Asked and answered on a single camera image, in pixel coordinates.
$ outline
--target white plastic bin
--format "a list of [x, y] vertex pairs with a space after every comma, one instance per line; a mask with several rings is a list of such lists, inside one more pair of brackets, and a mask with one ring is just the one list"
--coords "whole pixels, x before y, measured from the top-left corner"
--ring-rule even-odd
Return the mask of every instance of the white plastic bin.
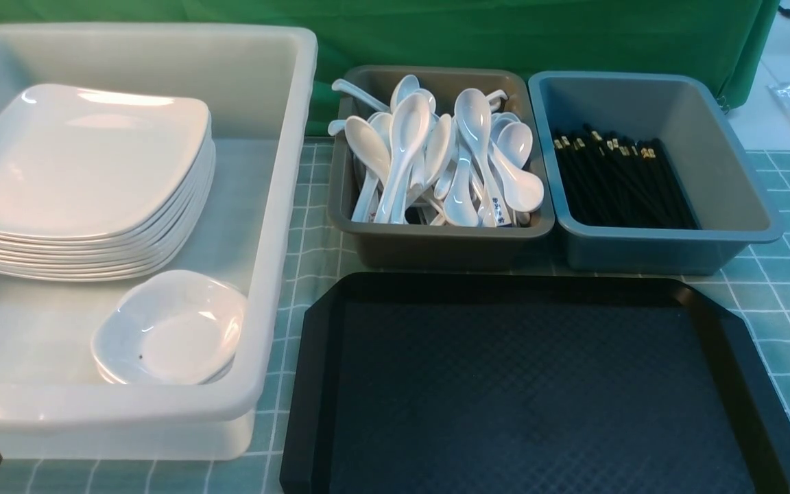
[[165, 269], [203, 272], [248, 297], [235, 362], [220, 381], [108, 385], [95, 370], [91, 332], [144, 279], [0, 276], [4, 456], [209, 460], [245, 451], [272, 346], [316, 51], [313, 32], [286, 27], [0, 25], [0, 110], [40, 82], [206, 101], [213, 190]]

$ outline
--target stack of plates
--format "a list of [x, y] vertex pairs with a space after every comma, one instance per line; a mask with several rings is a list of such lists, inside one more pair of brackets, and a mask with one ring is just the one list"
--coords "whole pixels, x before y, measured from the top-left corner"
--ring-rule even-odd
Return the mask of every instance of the stack of plates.
[[214, 169], [200, 100], [32, 87], [0, 114], [0, 273], [155, 272], [193, 231]]

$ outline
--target teal grid tablecloth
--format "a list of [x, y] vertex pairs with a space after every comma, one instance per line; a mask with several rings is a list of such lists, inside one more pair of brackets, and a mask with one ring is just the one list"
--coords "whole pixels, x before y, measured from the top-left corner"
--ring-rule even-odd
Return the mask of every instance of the teal grid tablecloth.
[[[339, 278], [364, 269], [349, 238], [327, 223], [331, 154], [330, 141], [304, 145], [275, 340], [248, 451], [232, 462], [9, 460], [0, 472], [0, 494], [281, 492], [279, 464], [304, 312]], [[678, 278], [746, 319], [790, 416], [790, 152], [750, 157], [782, 211], [786, 235], [751, 247], [714, 276]], [[514, 272], [574, 274], [557, 255], [543, 252], [521, 257]]]

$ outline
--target square plate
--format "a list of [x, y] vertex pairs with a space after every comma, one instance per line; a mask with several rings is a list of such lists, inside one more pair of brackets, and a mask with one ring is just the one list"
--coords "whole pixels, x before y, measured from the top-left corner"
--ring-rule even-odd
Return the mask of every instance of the square plate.
[[178, 188], [209, 119], [189, 97], [28, 88], [0, 113], [0, 234], [131, 231]]

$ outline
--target tray rim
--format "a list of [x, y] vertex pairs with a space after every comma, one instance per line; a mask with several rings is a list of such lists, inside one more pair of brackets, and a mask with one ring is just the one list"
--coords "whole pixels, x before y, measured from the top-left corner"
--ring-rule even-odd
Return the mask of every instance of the tray rim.
[[[335, 420], [333, 404], [336, 403], [337, 384], [335, 376], [326, 365], [331, 351], [327, 344], [331, 338], [335, 338], [331, 335], [329, 326], [332, 320], [343, 316], [340, 303], [342, 299], [358, 294], [361, 299], [367, 300], [369, 290], [361, 290], [360, 287], [375, 279], [386, 279], [386, 284], [402, 287], [435, 283], [433, 279], [451, 279], [458, 280], [463, 285], [474, 282], [484, 285], [502, 283], [511, 285], [515, 290], [530, 290], [535, 285], [536, 289], [544, 291], [580, 287], [595, 293], [616, 290], [621, 293], [645, 291], [650, 294], [665, 294], [673, 304], [689, 310], [694, 325], [701, 325], [706, 329], [698, 331], [698, 340], [704, 355], [708, 355], [709, 351], [720, 351], [719, 360], [727, 360], [728, 364], [736, 366], [739, 371], [724, 373], [722, 376], [721, 372], [715, 372], [708, 357], [706, 358], [706, 363], [710, 366], [709, 373], [715, 381], [730, 429], [734, 432], [756, 492], [790, 493], [790, 421], [758, 355], [752, 336], [739, 316], [724, 309], [696, 288], [668, 278], [358, 272], [340, 279], [304, 315], [294, 395], [279, 476], [285, 494], [320, 493], [329, 489], [331, 451], [329, 448], [326, 451], [317, 449], [318, 443], [330, 443], [333, 440], [333, 428], [326, 430], [320, 422]], [[453, 301], [467, 303], [458, 298], [453, 298]], [[693, 310], [689, 309], [687, 304], [691, 301], [698, 301], [702, 305]], [[715, 328], [708, 331], [708, 326], [715, 322], [719, 323], [720, 331], [714, 331]], [[722, 388], [736, 393], [728, 395]], [[728, 404], [727, 401], [739, 401], [737, 406], [742, 405], [747, 409], [742, 413], [753, 420], [747, 423], [744, 421], [745, 416], [738, 416], [736, 420], [732, 415], [734, 404]]]

